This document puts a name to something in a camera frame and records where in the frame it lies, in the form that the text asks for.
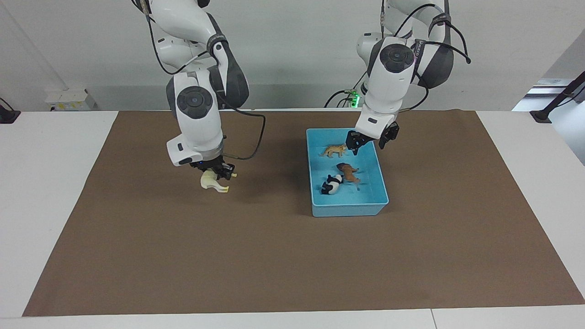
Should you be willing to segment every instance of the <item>brown toy horse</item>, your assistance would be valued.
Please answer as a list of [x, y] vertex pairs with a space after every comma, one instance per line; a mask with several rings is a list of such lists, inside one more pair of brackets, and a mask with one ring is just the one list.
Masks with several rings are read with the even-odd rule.
[[358, 184], [361, 182], [361, 180], [359, 180], [356, 176], [353, 175], [354, 172], [360, 170], [358, 169], [354, 169], [350, 164], [348, 163], [340, 163], [337, 165], [337, 169], [341, 170], [343, 172], [343, 178], [347, 181], [352, 181], [355, 185], [357, 190], [360, 190], [360, 187], [358, 186]]

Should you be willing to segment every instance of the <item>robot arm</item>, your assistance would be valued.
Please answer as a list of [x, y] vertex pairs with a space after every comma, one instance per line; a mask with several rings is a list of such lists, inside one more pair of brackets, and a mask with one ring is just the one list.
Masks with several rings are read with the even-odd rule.
[[[361, 87], [366, 96], [356, 129], [347, 135], [347, 148], [354, 154], [371, 140], [379, 139], [383, 149], [397, 137], [395, 120], [415, 79], [422, 87], [434, 88], [449, 78], [453, 68], [448, 0], [388, 0], [387, 10], [386, 27], [392, 35], [366, 33], [357, 44], [369, 80]], [[410, 18], [429, 27], [429, 40], [412, 38]]]
[[[212, 170], [217, 179], [229, 180], [235, 166], [223, 160], [219, 109], [240, 107], [249, 91], [226, 36], [203, 10], [209, 0], [138, 1], [149, 24], [156, 22], [168, 34], [155, 45], [157, 56], [178, 70], [167, 85], [168, 103], [181, 129], [167, 142], [172, 163]], [[214, 63], [200, 61], [205, 58]]]

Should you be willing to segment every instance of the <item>cable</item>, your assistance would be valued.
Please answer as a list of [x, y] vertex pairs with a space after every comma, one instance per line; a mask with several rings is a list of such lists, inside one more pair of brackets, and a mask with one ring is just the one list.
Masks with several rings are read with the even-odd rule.
[[132, 2], [132, 4], [134, 5], [134, 7], [136, 7], [136, 9], [140, 10], [140, 12], [141, 12], [141, 13], [144, 13], [144, 12], [142, 11], [142, 8], [141, 8], [141, 7], [138, 5], [138, 1], [140, 1], [140, 0], [136, 0], [136, 1], [134, 1], [134, 0], [130, 0], [130, 1], [131, 1], [131, 2]]
[[444, 43], [444, 42], [436, 42], [436, 41], [427, 41], [427, 42], [426, 42], [426, 44], [437, 44], [437, 45], [439, 45], [439, 46], [445, 46], [445, 47], [447, 47], [447, 48], [449, 48], [449, 49], [453, 50], [454, 52], [457, 52], [457, 53], [459, 53], [461, 56], [465, 57], [465, 61], [466, 61], [468, 64], [471, 64], [471, 63], [472, 63], [472, 59], [471, 59], [471, 58], [469, 58], [469, 56], [468, 56], [468, 55], [466, 55], [464, 52], [462, 52], [461, 50], [459, 50], [459, 49], [457, 49], [457, 48], [455, 48], [455, 47], [451, 46], [451, 45], [450, 45], [450, 44], [448, 44], [448, 43]]
[[566, 104], [568, 104], [568, 103], [572, 102], [572, 101], [573, 101], [575, 98], [577, 98], [577, 97], [578, 97], [578, 96], [579, 96], [579, 95], [580, 95], [580, 94], [583, 92], [583, 90], [585, 90], [585, 87], [581, 88], [581, 91], [579, 91], [579, 92], [578, 92], [578, 93], [577, 93], [575, 96], [571, 97], [571, 99], [570, 99], [570, 100], [568, 100], [568, 101], [566, 101], [566, 102], [564, 102], [564, 103], [562, 103], [562, 104], [559, 104], [559, 105], [555, 106], [555, 108], [557, 108], [557, 107], [561, 107], [561, 106], [563, 106], [563, 105], [566, 105]]
[[423, 78], [420, 76], [420, 74], [418, 74], [418, 72], [415, 72], [414, 74], [415, 74], [415, 75], [418, 77], [418, 79], [419, 79], [419, 80], [421, 80], [421, 81], [422, 81], [422, 82], [425, 84], [425, 85], [424, 85], [424, 87], [425, 87], [425, 92], [426, 92], [426, 93], [425, 93], [425, 96], [424, 96], [424, 97], [421, 99], [421, 101], [420, 101], [420, 102], [416, 103], [416, 105], [414, 105], [414, 106], [411, 106], [411, 107], [409, 107], [409, 108], [403, 108], [403, 109], [401, 109], [401, 110], [400, 110], [398, 113], [407, 112], [407, 111], [410, 111], [410, 110], [412, 110], [412, 109], [416, 109], [416, 108], [417, 108], [419, 105], [421, 105], [421, 104], [422, 104], [424, 101], [426, 101], [426, 98], [427, 98], [427, 97], [429, 97], [429, 87], [428, 87], [428, 84], [427, 84], [427, 83], [426, 83], [426, 81], [425, 81], [425, 80], [424, 80], [424, 79], [423, 79]]
[[266, 128], [266, 116], [263, 115], [263, 114], [255, 114], [255, 113], [253, 114], [253, 113], [247, 113], [247, 112], [244, 112], [244, 111], [240, 111], [236, 107], [231, 106], [231, 104], [228, 103], [219, 93], [216, 92], [215, 94], [217, 95], [217, 97], [219, 99], [222, 100], [222, 102], [227, 106], [227, 108], [232, 109], [232, 110], [234, 110], [237, 113], [240, 113], [242, 115], [256, 116], [256, 117], [262, 118], [262, 129], [260, 130], [260, 136], [258, 137], [258, 144], [256, 144], [256, 149], [254, 150], [254, 152], [252, 153], [252, 155], [247, 156], [247, 157], [240, 157], [240, 156], [231, 155], [231, 154], [228, 154], [228, 153], [224, 153], [223, 154], [225, 157], [229, 157], [231, 159], [236, 159], [236, 160], [250, 160], [251, 158], [253, 158], [256, 155], [256, 153], [258, 152], [258, 149], [260, 149], [260, 144], [262, 144], [262, 137], [264, 137], [264, 129]]
[[6, 106], [8, 106], [11, 111], [14, 111], [14, 108], [12, 108], [12, 106], [10, 106], [10, 104], [7, 101], [5, 101], [4, 98], [0, 97], [0, 101], [2, 101], [4, 104], [6, 104]]
[[457, 32], [457, 34], [461, 38], [461, 42], [463, 43], [463, 50], [465, 51], [465, 55], [469, 56], [469, 53], [467, 52], [467, 42], [465, 42], [465, 37], [463, 36], [463, 33], [461, 33], [461, 31], [455, 26], [453, 26], [453, 24], [451, 24], [450, 22], [446, 22], [446, 24], [448, 27], [452, 28], [455, 32]]
[[384, 37], [384, 28], [386, 26], [386, 9], [384, 6], [384, 0], [382, 0], [382, 8], [380, 8], [380, 29], [382, 30], [382, 37]]
[[396, 33], [394, 34], [395, 37], [398, 37], [398, 33], [400, 32], [400, 30], [402, 29], [402, 27], [406, 24], [406, 22], [408, 22], [408, 20], [410, 19], [410, 17], [412, 17], [414, 14], [416, 14], [419, 10], [421, 10], [422, 8], [426, 8], [426, 7], [434, 7], [435, 4], [425, 4], [422, 5], [420, 7], [418, 7], [417, 9], [414, 9], [410, 15], [408, 15], [408, 17], [406, 17], [406, 19], [402, 22], [402, 24], [400, 24], [400, 27], [398, 28], [398, 30], [396, 30]]
[[327, 107], [327, 105], [329, 105], [329, 103], [333, 100], [333, 98], [339, 94], [343, 94], [345, 92], [345, 90], [340, 90], [336, 93], [334, 93], [333, 95], [331, 95], [331, 97], [329, 97], [329, 99], [327, 100], [327, 102], [325, 103], [324, 107]]
[[191, 62], [193, 62], [193, 61], [194, 61], [194, 60], [196, 60], [197, 58], [199, 58], [199, 57], [203, 56], [205, 53], [207, 53], [207, 51], [204, 51], [204, 52], [202, 52], [202, 53], [198, 54], [197, 56], [195, 56], [195, 57], [191, 58], [191, 60], [189, 60], [188, 62], [186, 62], [186, 63], [185, 63], [185, 65], [181, 66], [181, 67], [180, 67], [180, 68], [179, 68], [177, 71], [175, 71], [175, 72], [168, 71], [166, 68], [164, 68], [164, 66], [163, 66], [163, 62], [162, 62], [162, 61], [160, 61], [159, 52], [156, 50], [156, 44], [154, 43], [154, 33], [152, 32], [152, 23], [150, 23], [150, 21], [152, 20], [152, 18], [150, 18], [149, 16], [146, 16], [146, 20], [148, 21], [148, 28], [149, 28], [149, 31], [150, 31], [150, 40], [152, 41], [152, 48], [153, 48], [153, 50], [154, 50], [154, 54], [156, 55], [156, 60], [159, 62], [160, 68], [162, 68], [162, 69], [163, 69], [163, 71], [164, 71], [166, 74], [169, 74], [169, 75], [171, 75], [171, 76], [174, 76], [175, 74], [177, 74], [177, 73], [179, 73], [179, 72], [183, 71], [183, 70], [184, 70], [184, 69], [187, 67], [187, 65], [191, 64]]
[[341, 105], [341, 102], [345, 101], [345, 103], [347, 103], [347, 101], [351, 101], [351, 98], [344, 98], [342, 100], [339, 101], [339, 103], [337, 103], [337, 107], [339, 107]]
[[356, 82], [355, 85], [353, 85], [352, 89], [355, 89], [357, 87], [357, 85], [360, 84], [360, 81], [366, 76], [367, 71], [364, 72], [364, 74], [362, 74], [362, 77]]

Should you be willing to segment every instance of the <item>toy panda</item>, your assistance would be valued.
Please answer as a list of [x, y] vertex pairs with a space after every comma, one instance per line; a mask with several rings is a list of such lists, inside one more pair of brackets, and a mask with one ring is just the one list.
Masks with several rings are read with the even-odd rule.
[[327, 175], [327, 181], [323, 183], [321, 186], [321, 194], [335, 194], [339, 189], [339, 185], [343, 183], [343, 176], [335, 175], [331, 177], [331, 175]]

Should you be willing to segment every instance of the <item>brown mat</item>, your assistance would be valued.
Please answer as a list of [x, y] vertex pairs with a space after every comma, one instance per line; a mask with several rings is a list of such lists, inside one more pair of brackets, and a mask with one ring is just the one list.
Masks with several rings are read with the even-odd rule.
[[[357, 115], [268, 114], [222, 195], [169, 162], [168, 112], [121, 112], [24, 315], [584, 303], [474, 112], [401, 115], [378, 151], [390, 205], [312, 217], [305, 130]], [[258, 122], [222, 118], [248, 154]]]

